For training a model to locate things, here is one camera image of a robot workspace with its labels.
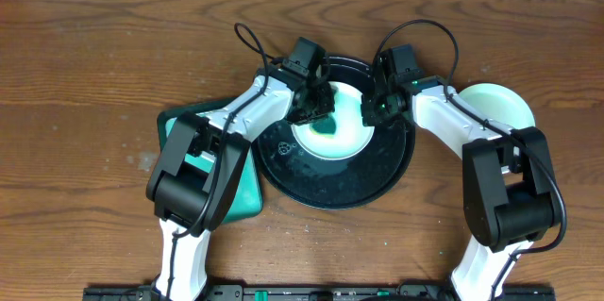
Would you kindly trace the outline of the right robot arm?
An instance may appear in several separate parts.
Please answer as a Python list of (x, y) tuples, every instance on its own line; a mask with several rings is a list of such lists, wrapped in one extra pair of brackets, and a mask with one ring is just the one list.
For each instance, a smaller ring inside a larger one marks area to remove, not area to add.
[(488, 118), (447, 80), (427, 77), (410, 45), (378, 51), (375, 88), (363, 98), (365, 125), (403, 120), (443, 142), (462, 161), (463, 212), (472, 234), (445, 297), (495, 300), (523, 255), (549, 251), (567, 228), (545, 135)]

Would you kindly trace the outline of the dark green scrub sponge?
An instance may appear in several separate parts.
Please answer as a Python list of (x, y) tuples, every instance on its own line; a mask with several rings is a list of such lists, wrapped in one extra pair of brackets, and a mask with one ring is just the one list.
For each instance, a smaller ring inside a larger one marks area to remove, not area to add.
[(337, 130), (337, 124), (333, 117), (327, 116), (310, 125), (310, 130), (317, 134), (326, 137), (332, 137)]

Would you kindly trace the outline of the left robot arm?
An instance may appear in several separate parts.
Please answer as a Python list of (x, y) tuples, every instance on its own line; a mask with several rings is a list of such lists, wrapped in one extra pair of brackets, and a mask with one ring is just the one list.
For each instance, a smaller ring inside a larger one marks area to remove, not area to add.
[(210, 234), (230, 210), (252, 143), (278, 121), (305, 125), (335, 110), (328, 65), (322, 46), (300, 38), (225, 107), (176, 118), (146, 187), (164, 240), (152, 299), (195, 300), (204, 291)]

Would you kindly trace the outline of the mint plate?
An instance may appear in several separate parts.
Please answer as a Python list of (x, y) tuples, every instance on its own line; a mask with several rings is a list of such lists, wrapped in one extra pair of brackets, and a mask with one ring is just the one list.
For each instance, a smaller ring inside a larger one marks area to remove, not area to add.
[(500, 123), (516, 129), (536, 126), (528, 103), (518, 93), (504, 86), (493, 83), (475, 84), (462, 90), (459, 97)]

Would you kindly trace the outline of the white plate with green smear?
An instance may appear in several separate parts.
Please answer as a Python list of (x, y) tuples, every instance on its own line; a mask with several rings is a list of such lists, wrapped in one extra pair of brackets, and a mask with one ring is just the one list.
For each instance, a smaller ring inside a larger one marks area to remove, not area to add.
[(328, 116), (335, 119), (336, 133), (332, 137), (317, 135), (310, 124), (293, 125), (292, 132), (298, 144), (319, 159), (340, 160), (357, 155), (372, 139), (375, 128), (364, 126), (361, 119), (361, 91), (343, 83), (331, 81), (334, 90), (335, 111)]

